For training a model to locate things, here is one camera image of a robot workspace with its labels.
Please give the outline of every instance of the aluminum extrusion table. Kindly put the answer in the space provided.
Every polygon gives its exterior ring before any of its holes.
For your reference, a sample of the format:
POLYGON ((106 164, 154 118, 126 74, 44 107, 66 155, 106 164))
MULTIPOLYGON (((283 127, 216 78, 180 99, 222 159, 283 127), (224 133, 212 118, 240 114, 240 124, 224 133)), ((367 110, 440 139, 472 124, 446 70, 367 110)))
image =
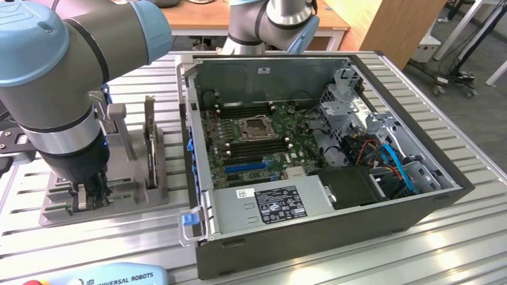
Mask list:
MULTIPOLYGON (((40 158, 13 167, 0 179, 0 283, 20 284, 46 274, 119 261, 166 267, 171 284, 507 282, 506 174, 387 58, 372 52, 356 54, 476 185, 455 205, 436 211, 406 232, 227 277, 199 280, 194 248, 183 248, 178 240, 176 215, 188 208, 188 195, 175 56, 167 55, 114 80, 111 93, 116 103, 127 103, 130 129, 142 127, 144 96, 156 97, 155 118, 166 141, 168 205, 43 228, 39 211, 50 169, 40 158)), ((368 86, 366 95, 383 109, 368 86)))

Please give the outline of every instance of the blue latch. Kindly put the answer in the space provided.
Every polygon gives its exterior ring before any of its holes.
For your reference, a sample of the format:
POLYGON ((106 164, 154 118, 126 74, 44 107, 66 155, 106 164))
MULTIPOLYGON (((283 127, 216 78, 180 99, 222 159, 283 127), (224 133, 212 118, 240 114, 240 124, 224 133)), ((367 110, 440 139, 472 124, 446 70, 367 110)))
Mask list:
POLYGON ((200 223, 199 213, 183 215, 183 226, 192 226, 200 223))
POLYGON ((190 139, 190 141, 188 141, 187 151, 194 151, 194 141, 192 141, 192 139, 190 139))

